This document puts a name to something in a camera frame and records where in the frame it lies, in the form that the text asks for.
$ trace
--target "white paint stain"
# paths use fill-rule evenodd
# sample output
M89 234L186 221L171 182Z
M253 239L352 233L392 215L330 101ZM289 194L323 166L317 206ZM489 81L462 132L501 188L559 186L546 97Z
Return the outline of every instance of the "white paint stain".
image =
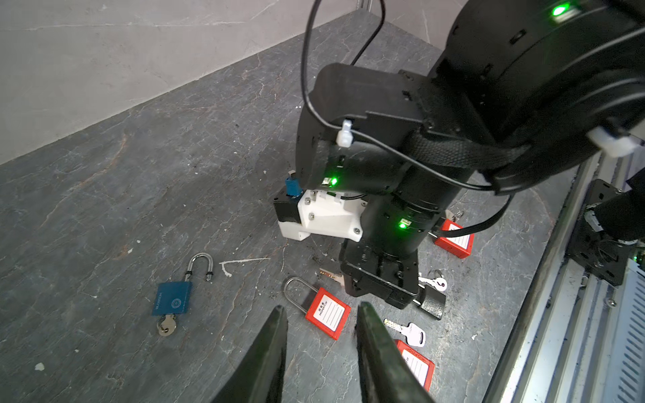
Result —
M226 271L226 269L224 268L224 265L227 263L244 263L244 262L253 262L255 260L270 260L270 259L271 258L269 257L258 257L256 259L227 260L226 262L220 262L219 264L222 266L222 271L224 272L224 275L227 277L232 277L233 275L228 271Z

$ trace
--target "key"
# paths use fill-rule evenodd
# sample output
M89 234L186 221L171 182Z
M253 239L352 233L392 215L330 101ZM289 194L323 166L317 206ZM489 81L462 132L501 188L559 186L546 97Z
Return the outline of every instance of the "key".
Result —
M345 287L345 277L343 277L342 275L334 274L325 269L320 269L320 272L322 275L329 277L330 279L340 283L341 286Z
M423 347L426 345L426 332L414 323L410 323L406 328L400 324L392 322L390 319L384 319L383 324L388 326L406 337L406 343L413 347Z
M443 277L443 274L439 270L435 270L435 277L434 279L428 279L426 277L421 277L421 273L419 273L419 282L423 282L426 284L429 284L432 286L435 290L439 292L444 292L448 288L448 281Z
M457 222L461 217L463 217L464 212L463 211L458 211L457 213L453 213L450 210L446 210L446 218L448 220L451 220L452 222Z
M164 315L164 317L157 322L157 331L159 331L161 336L170 336L175 329L177 329L175 315Z

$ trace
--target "red lockout tag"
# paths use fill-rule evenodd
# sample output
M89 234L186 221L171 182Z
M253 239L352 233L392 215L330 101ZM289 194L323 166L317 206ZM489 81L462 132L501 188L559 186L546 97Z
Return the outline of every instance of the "red lockout tag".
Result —
M305 317L329 337L338 340L351 310L349 305L321 287Z
M401 352L401 356L408 365L408 368L412 371L421 386L429 392L430 384L432 383L432 374L435 373L435 364L403 341L396 340L396 342L397 348Z
M460 230L461 228L463 227L451 220L445 220L441 226L442 231ZM435 245L463 259L470 256L473 250L473 238L473 234L456 238L439 237L435 239Z

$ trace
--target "metal shackle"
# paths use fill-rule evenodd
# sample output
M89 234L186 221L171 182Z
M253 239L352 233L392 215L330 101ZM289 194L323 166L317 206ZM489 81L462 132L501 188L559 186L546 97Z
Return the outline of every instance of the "metal shackle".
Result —
M206 281L210 281L213 278L213 258L206 252L200 252L197 255L190 258L190 263L188 263L188 270L186 270L186 276L184 281L189 281L190 276L193 275L193 263L197 260L198 257L205 257L208 260L208 271L206 272Z
M309 283L308 283L308 282L306 282L305 280L302 280L300 277L292 277L292 278L288 279L288 280L284 283L283 293L284 293L284 296L286 297L286 299L287 299L289 302L291 302L293 305L296 305L296 306L298 307L298 309L300 309L300 310L301 310L302 312L304 312L304 314L306 315L306 314L307 314L307 310L306 310L306 309L304 309L302 305L300 305L299 303L295 302L291 297L289 297L289 294L287 294L287 293L286 293L286 289L287 289L287 287L289 286L289 283L291 283L291 281L298 281L298 282L301 282L301 283L303 283L305 286L307 286L307 287L311 288L311 289L313 290L313 292L315 292L315 293L317 293L317 292L318 292L318 291L320 291L320 290L318 290L317 288L315 288L314 286L312 286L311 284L309 284Z

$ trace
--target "concrete wall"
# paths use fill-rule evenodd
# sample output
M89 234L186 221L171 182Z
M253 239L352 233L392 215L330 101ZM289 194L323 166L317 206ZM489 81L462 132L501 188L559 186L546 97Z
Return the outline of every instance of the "concrete wall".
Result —
M0 3L0 163L304 32L304 0ZM317 25L356 9L325 0Z
M443 50L446 39L467 0L385 1L385 20ZM381 3L372 0L371 11L381 14Z

